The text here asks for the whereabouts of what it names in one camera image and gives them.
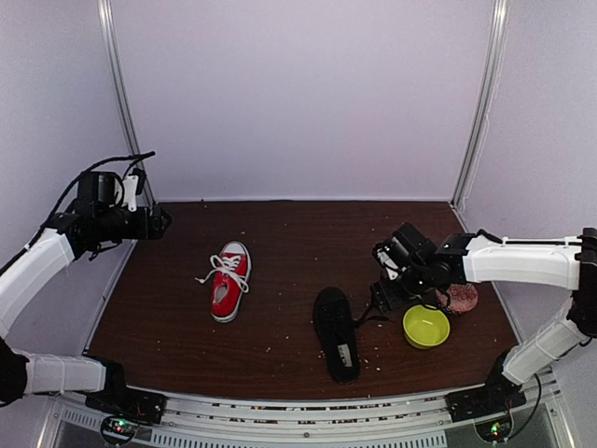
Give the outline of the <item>left aluminium frame post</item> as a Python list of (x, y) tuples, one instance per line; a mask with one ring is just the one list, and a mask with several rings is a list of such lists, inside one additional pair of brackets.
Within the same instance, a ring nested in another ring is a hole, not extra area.
[(117, 33), (113, 15), (113, 2), (110, 0), (98, 0), (97, 6), (108, 63), (116, 93), (119, 118), (124, 132), (125, 141), (131, 155), (140, 155), (141, 149), (139, 147), (136, 130), (134, 128), (132, 111), (126, 92), (125, 79), (118, 52)]

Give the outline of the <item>aluminium frame post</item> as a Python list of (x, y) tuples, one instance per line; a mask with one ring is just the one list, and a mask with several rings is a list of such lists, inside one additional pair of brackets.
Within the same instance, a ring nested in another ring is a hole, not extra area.
[(451, 199), (451, 206), (458, 213), (462, 213), (465, 210), (465, 201), (472, 188), (484, 138), (489, 127), (489, 112), (493, 97), (497, 91), (504, 46), (507, 39), (509, 10), (509, 1), (498, 0), (493, 2), (492, 23), (479, 96), (467, 140), (465, 156)]
[(113, 2), (110, 0), (98, 0), (97, 6), (108, 63), (116, 93), (119, 118), (124, 132), (125, 141), (131, 155), (140, 155), (141, 149), (139, 147), (136, 130), (134, 128), (132, 111), (126, 92), (125, 79), (118, 52), (117, 33), (113, 15)]

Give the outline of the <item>front aluminium rail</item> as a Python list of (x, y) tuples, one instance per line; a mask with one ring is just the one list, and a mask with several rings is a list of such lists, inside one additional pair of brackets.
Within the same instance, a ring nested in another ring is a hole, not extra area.
[(445, 392), (398, 397), (276, 401), (170, 393), (159, 424), (127, 447), (491, 447), (493, 421), (512, 420), (505, 447), (574, 447), (553, 380), (524, 388), (525, 405), (456, 422)]

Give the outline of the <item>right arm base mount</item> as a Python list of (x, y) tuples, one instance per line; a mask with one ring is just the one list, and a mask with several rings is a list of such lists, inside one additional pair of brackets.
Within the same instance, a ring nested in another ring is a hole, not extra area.
[(446, 396), (451, 421), (473, 420), (477, 435), (492, 444), (506, 442), (514, 434), (512, 411), (527, 402), (521, 386), (503, 375), (506, 356), (504, 352), (497, 358), (483, 385)]

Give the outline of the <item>red patterned bowl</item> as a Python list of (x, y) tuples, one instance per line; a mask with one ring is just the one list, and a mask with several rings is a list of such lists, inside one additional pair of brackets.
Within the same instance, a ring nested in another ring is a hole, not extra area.
[(463, 315), (479, 302), (479, 294), (472, 284), (452, 285), (446, 293), (436, 291), (438, 306), (448, 315)]

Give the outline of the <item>right aluminium frame post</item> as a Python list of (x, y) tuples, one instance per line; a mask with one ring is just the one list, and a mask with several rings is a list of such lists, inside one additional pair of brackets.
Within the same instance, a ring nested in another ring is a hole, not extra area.
[(489, 112), (493, 97), (497, 91), (504, 46), (507, 39), (509, 10), (509, 1), (498, 0), (493, 2), (492, 23), (479, 96), (467, 140), (465, 156), (451, 199), (451, 206), (458, 213), (462, 213), (465, 210), (465, 201), (472, 188), (484, 138), (489, 127)]

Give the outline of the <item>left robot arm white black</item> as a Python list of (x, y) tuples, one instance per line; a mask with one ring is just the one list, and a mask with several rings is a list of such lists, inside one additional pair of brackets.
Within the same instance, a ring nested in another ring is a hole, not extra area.
[[(125, 241), (159, 240), (172, 225), (157, 204), (141, 206), (146, 174), (134, 169), (86, 170), (70, 184), (76, 197), (65, 211), (53, 210), (1, 269), (1, 335), (6, 337), (30, 301), (58, 273), (84, 255), (95, 259)], [(134, 395), (121, 365), (92, 357), (40, 355), (1, 344), (1, 403), (26, 395), (77, 392), (98, 397), (114, 414), (127, 413)]]

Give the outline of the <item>upturned shoe orange sole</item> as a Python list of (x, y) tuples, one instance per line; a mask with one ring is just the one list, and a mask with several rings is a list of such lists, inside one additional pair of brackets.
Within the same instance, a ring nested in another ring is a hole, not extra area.
[(369, 316), (373, 308), (370, 305), (358, 319), (353, 320), (349, 300), (337, 287), (325, 287), (314, 301), (314, 330), (324, 352), (328, 373), (340, 385), (354, 383), (360, 375), (355, 331), (371, 320), (389, 320), (383, 315)]

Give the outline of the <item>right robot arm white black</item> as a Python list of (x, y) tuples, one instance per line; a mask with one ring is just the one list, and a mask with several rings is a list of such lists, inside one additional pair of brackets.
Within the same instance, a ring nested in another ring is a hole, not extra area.
[(374, 246), (385, 276), (371, 300), (388, 314), (401, 304), (453, 285), (513, 282), (559, 287), (570, 299), (533, 337), (498, 358), (478, 394), (484, 411), (499, 411), (514, 387), (596, 336), (596, 230), (561, 239), (500, 238), (485, 230), (457, 233), (435, 245), (405, 222)]

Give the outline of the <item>red canvas sneaker white laces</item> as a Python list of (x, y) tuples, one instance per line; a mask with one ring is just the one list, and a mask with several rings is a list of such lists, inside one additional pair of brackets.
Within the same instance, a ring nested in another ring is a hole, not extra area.
[(213, 281), (211, 316), (216, 322), (227, 324), (236, 318), (242, 298), (250, 290), (251, 256), (242, 242), (231, 241), (219, 253), (211, 255), (209, 262), (211, 270), (194, 280), (202, 285)]

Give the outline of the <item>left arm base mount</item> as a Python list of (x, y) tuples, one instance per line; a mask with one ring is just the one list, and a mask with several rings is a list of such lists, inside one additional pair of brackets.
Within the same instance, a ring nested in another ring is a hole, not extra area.
[(155, 392), (129, 387), (124, 368), (117, 362), (94, 357), (105, 367), (104, 388), (84, 393), (87, 408), (105, 413), (99, 433), (111, 447), (131, 442), (142, 427), (159, 425), (167, 398)]

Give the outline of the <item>lime green bowl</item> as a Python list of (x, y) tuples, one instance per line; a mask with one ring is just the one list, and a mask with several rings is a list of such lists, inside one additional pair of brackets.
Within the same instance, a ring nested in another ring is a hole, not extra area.
[(437, 308), (410, 307), (402, 318), (403, 334), (414, 348), (427, 350), (444, 344), (451, 334), (448, 317)]

